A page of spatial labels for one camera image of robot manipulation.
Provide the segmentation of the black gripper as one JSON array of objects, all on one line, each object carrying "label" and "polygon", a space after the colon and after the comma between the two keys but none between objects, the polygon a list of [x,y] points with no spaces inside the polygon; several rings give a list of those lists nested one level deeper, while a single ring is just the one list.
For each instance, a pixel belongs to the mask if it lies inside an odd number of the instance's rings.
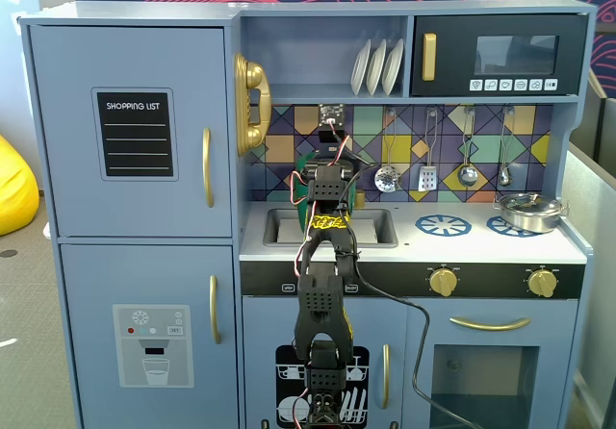
[{"label": "black gripper", "polygon": [[340,166],[345,172],[357,172],[359,161],[351,151],[350,135],[343,130],[319,131],[320,146],[314,161],[318,165]]}]

